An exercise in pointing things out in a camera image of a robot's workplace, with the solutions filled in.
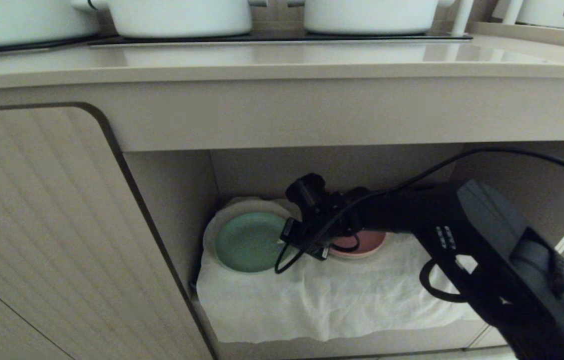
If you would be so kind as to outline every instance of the white towel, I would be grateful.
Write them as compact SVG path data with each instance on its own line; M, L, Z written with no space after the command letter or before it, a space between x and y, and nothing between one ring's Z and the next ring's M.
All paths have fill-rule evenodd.
M225 343L327 341L439 328L474 317L468 305L438 300L423 289L419 271L428 260L419 242L405 234L388 234L384 246L364 259L322 262L305 255L282 275L273 269L237 273L205 251L197 292L218 340ZM431 282L456 292L437 267Z

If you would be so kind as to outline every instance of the plate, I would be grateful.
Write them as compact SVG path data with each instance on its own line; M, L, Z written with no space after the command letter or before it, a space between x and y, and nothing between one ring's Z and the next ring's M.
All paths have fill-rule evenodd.
M215 239L218 260L239 272L273 268L284 247L279 237L285 223L284 218L270 212L250 212L232 219Z
M237 198L228 203L228 205L221 209L220 211L215 214L213 219L209 222L204 230L204 252L209 255L209 260L212 262L216 262L223 266L225 269L234 271L222 262L218 260L217 254L215 251L215 239L217 238L220 230L232 219L239 217L244 214L249 213L270 213L275 214L278 217L283 219L288 219L291 216L290 211L288 211L283 206L279 205L278 203L272 201L265 201L260 198ZM293 249L289 249L288 251L291 255L294 253Z

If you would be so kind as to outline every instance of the kitchen appliance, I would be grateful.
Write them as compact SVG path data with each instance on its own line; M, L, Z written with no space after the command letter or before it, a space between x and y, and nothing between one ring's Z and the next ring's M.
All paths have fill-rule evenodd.
M461 0L454 35L464 33L472 0ZM289 7L305 7L304 28L319 34L421 34L433 26L437 7L455 0L288 0Z
M0 0L0 47L88 37L99 32L95 14L68 0Z
M188 38L246 34L250 7L268 0L71 0L83 11L110 10L118 34L129 38Z
M507 9L515 6L519 0L499 0L493 13L493 18L501 20L506 18ZM540 27L564 29L564 0L525 0L519 8L519 16L514 16L515 11L510 11L511 20L508 23L522 25L536 25Z

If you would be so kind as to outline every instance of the countertop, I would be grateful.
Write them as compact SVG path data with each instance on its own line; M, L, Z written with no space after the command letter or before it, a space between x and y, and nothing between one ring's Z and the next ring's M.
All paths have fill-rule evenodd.
M0 89L215 80L564 78L564 47L475 35L465 43L149 45L0 55Z

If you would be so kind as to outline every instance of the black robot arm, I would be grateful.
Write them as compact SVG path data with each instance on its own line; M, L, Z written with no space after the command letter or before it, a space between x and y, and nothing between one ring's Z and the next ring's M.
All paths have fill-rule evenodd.
M432 257L420 278L433 296L469 303L520 359L564 359L564 258L492 187L468 180L339 194L328 193L324 180L309 174L286 195L299 206L302 221L289 219L282 239L300 255L325 260L332 239L361 230L412 233ZM460 255L478 266L468 271ZM430 286L435 265L460 294Z

